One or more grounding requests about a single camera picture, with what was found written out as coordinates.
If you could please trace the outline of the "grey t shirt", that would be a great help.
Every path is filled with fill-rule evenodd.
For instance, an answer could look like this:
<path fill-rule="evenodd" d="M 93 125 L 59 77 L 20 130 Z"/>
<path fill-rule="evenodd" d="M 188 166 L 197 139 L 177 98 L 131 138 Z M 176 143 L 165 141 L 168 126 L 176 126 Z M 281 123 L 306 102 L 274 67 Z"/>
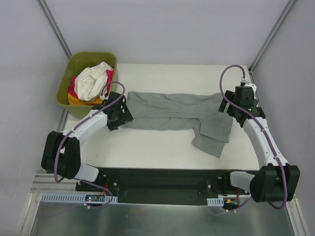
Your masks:
<path fill-rule="evenodd" d="M 126 105 L 137 130 L 194 130 L 192 145 L 219 158 L 229 142 L 233 119 L 219 112 L 222 95 L 162 94 L 130 91 Z"/>

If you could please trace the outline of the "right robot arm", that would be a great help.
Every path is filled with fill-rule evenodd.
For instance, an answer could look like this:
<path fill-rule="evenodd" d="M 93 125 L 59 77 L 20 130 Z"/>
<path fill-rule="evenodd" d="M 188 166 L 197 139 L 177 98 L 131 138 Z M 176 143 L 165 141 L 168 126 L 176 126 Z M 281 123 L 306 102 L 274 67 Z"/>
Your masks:
<path fill-rule="evenodd" d="M 233 194 L 238 188 L 249 192 L 255 202 L 290 202 L 293 199 L 300 170 L 290 165 L 273 140 L 263 110 L 258 106 L 252 86 L 241 83 L 226 91 L 220 112 L 236 119 L 250 139 L 259 163 L 259 171 L 249 174 L 232 171 L 221 183 L 222 190 Z"/>

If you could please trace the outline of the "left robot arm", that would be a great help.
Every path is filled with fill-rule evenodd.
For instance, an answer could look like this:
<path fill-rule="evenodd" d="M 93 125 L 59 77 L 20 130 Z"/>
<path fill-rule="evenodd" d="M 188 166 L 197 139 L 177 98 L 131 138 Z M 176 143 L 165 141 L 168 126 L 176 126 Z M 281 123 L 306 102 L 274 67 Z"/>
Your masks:
<path fill-rule="evenodd" d="M 81 160 L 81 146 L 98 130 L 107 127 L 109 131 L 133 121 L 126 105 L 126 97 L 111 92 L 105 101 L 95 105 L 74 127 L 62 132 L 48 134 L 41 167 L 54 174 L 56 182 L 62 179 L 87 181 L 93 191 L 104 186 L 104 173 L 97 167 Z"/>

